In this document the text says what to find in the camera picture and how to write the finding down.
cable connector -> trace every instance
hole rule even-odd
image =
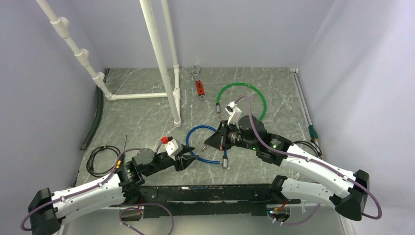
[[[168,143],[168,138],[167,137],[163,137],[162,139],[161,139],[161,142],[163,143],[163,144],[167,144]]]
[[[222,168],[228,169],[228,157],[224,154],[222,158]]]
[[[216,112],[217,112],[218,114],[220,114],[220,113],[221,113],[221,111],[220,111],[220,104],[219,104],[219,103],[216,103]]]

green hose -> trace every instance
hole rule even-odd
[[[264,102],[264,111],[262,111],[262,115],[258,120],[262,120],[265,116],[265,113],[267,112],[267,102],[265,101],[265,97],[264,95],[253,85],[248,84],[248,83],[243,83],[243,82],[235,82],[235,83],[231,83],[227,86],[225,86],[224,88],[221,89],[221,91],[218,94],[218,97],[216,98],[216,111],[218,113],[220,113],[220,105],[219,105],[219,101],[220,101],[220,96],[222,95],[222,93],[228,89],[229,87],[233,87],[233,86],[246,86],[249,87],[251,89],[253,89],[254,91],[256,91],[256,93],[258,93],[259,96],[261,96],[262,102]]]

black hose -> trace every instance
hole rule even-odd
[[[110,69],[105,69],[104,82],[107,80],[109,71]],[[98,129],[99,123],[101,122],[101,118],[102,118],[102,110],[104,108],[104,94],[99,87],[96,87],[96,94],[97,94],[97,105],[96,105],[96,111],[95,111],[95,118],[93,119],[90,131],[88,132],[87,136],[84,139],[84,142],[82,143],[81,150],[83,151],[87,150],[88,146],[90,145],[93,139],[93,136],[95,135],[96,130]]]

hose fitting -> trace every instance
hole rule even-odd
[[[228,157],[226,155],[223,155],[223,158],[222,158],[222,168],[228,169]]]
[[[220,104],[216,103],[216,112],[220,114]]]

blue cable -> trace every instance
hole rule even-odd
[[[213,127],[211,127],[211,126],[200,125],[200,126],[193,127],[193,129],[191,129],[191,130],[189,131],[189,133],[187,134],[187,136],[186,136],[186,145],[187,145],[187,146],[190,146],[190,144],[189,144],[189,138],[190,138],[190,135],[191,135],[191,134],[192,134],[195,130],[197,130],[197,129],[201,129],[201,128],[206,128],[206,129],[209,129],[209,130],[212,130],[212,131],[216,132],[216,129],[215,129],[215,128],[213,128]],[[190,152],[190,154],[191,154],[191,155],[193,155],[193,156],[196,156],[196,154],[195,154],[193,151],[191,151],[191,152]],[[223,154],[224,154],[225,156],[227,156],[227,152],[226,152],[226,150],[224,150],[224,151],[223,151]],[[212,161],[212,160],[204,159],[204,158],[201,158],[201,157],[198,157],[198,158],[197,158],[197,160],[199,160],[199,161],[201,161],[201,162],[204,162],[204,163],[210,163],[210,164],[220,164],[220,161]]]

